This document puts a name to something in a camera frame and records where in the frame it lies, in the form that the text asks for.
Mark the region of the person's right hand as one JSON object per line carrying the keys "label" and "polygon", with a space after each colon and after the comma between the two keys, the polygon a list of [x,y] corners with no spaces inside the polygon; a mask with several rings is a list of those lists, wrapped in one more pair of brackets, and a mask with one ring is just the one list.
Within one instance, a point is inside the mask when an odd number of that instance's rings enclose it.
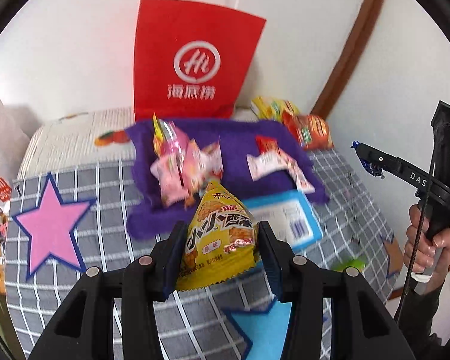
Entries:
{"label": "person's right hand", "polygon": [[427,268],[431,268],[435,262],[437,252],[441,251],[434,273],[437,275],[446,275],[450,267],[450,228],[440,231],[430,241],[426,238],[428,230],[428,220],[424,218],[422,232],[418,239],[418,245],[415,257],[412,257],[416,236],[418,233],[421,210],[417,205],[412,205],[409,210],[410,225],[406,230],[407,242],[404,248],[404,264],[410,267],[413,262],[413,273],[424,273]]}

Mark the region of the black sleeved right forearm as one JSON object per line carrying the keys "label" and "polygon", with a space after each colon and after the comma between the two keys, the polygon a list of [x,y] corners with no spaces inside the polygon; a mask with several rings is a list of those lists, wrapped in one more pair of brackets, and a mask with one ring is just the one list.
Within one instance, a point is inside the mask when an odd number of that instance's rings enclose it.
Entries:
{"label": "black sleeved right forearm", "polygon": [[416,359],[446,358],[447,348],[441,344],[441,338],[432,333],[440,294],[441,287],[424,295],[410,291],[405,297],[399,326]]}

